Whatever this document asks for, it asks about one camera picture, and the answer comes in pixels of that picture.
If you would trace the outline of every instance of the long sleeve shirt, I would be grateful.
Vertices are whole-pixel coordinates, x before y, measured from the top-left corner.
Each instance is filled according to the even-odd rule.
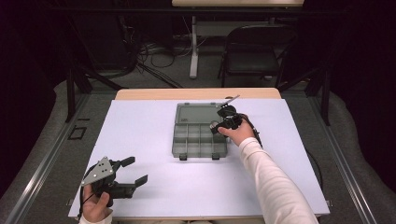
[[[256,138],[245,139],[239,150],[242,163],[254,178],[265,223],[318,223],[304,195]]]

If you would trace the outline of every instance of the background desk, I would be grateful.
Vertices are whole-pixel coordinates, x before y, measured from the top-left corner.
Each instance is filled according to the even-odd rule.
[[[304,0],[172,0],[174,7],[302,7]],[[249,22],[203,22],[199,24],[195,16],[192,16],[191,35],[192,35],[192,56],[190,78],[197,78],[198,69],[198,35],[227,35],[231,30],[238,26],[257,23]]]
[[[148,183],[137,189],[132,199],[115,200],[115,219],[262,216],[253,180],[243,167],[235,144],[229,143],[227,157],[219,161],[180,161],[171,152],[177,103],[224,102],[224,97],[237,94],[241,99],[233,101],[233,105],[249,114],[261,132],[266,150],[299,186],[314,212],[329,214],[289,109],[279,99],[277,90],[125,90],[112,102],[88,165],[104,156],[111,160],[135,156],[134,164],[118,170],[116,180],[133,183],[148,175]],[[78,213],[78,207],[77,194],[70,217]]]

